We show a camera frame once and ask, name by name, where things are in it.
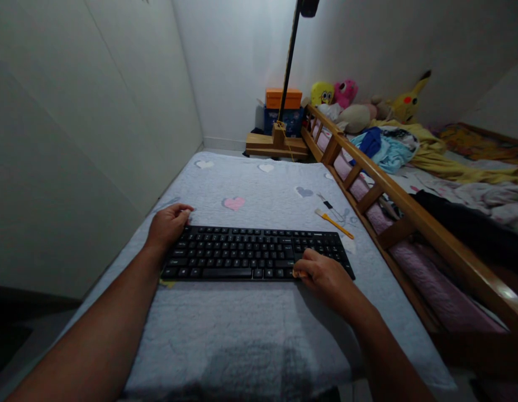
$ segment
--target black cloth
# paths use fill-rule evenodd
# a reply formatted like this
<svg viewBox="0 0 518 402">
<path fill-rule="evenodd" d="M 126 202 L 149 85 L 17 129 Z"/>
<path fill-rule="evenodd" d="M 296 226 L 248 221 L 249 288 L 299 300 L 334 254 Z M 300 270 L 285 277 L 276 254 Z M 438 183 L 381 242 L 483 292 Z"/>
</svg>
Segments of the black cloth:
<svg viewBox="0 0 518 402">
<path fill-rule="evenodd" d="M 476 209 L 424 190 L 411 196 L 480 257 L 518 274 L 518 233 Z"/>
</svg>

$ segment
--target yellow plush toy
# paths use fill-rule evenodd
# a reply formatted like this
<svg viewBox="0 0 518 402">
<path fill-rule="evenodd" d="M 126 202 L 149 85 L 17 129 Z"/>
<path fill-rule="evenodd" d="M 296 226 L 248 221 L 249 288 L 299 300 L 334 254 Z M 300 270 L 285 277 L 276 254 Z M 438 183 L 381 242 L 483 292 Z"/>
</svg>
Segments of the yellow plush toy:
<svg viewBox="0 0 518 402">
<path fill-rule="evenodd" d="M 421 92 L 430 79 L 430 74 L 431 70 L 425 72 L 413 91 L 403 93 L 391 105 L 395 119 L 402 124 L 409 125 L 417 122 L 415 113 L 417 113 L 419 108 L 419 92 Z"/>
<path fill-rule="evenodd" d="M 311 103 L 313 106 L 318 106 L 323 103 L 330 104 L 333 100 L 335 88 L 327 82 L 317 82 L 311 88 Z"/>
</svg>

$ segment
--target space bar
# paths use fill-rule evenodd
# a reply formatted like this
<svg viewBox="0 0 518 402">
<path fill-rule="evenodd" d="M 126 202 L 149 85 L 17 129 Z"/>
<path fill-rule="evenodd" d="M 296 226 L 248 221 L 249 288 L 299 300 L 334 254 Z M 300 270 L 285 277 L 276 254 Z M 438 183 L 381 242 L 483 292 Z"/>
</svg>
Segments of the space bar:
<svg viewBox="0 0 518 402">
<path fill-rule="evenodd" d="M 250 279 L 251 268 L 246 269 L 204 269 L 203 278 L 210 279 Z"/>
</svg>

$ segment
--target wooden stand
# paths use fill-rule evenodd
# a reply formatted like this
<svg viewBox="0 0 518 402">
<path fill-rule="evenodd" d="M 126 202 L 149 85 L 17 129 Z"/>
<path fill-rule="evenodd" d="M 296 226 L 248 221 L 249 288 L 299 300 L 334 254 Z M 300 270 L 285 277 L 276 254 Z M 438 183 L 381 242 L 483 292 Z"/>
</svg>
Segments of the wooden stand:
<svg viewBox="0 0 518 402">
<path fill-rule="evenodd" d="M 293 159 L 305 159 L 309 148 L 301 138 L 286 138 L 283 131 L 286 129 L 274 123 L 272 136 L 263 134 L 248 134 L 246 139 L 246 152 L 248 155 L 291 157 Z"/>
</svg>

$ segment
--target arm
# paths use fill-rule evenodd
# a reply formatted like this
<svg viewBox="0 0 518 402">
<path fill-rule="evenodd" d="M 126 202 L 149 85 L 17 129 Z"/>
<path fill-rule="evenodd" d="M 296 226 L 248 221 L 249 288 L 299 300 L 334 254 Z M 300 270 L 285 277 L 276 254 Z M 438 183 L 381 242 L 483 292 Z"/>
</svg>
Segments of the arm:
<svg viewBox="0 0 518 402">
<path fill-rule="evenodd" d="M 353 328 L 375 401 L 435 400 L 398 345 L 379 311 L 336 261 L 307 249 L 294 275 Z"/>
<path fill-rule="evenodd" d="M 156 214 L 143 249 L 9 396 L 8 402 L 116 400 L 125 386 L 165 253 L 189 205 Z"/>
</svg>

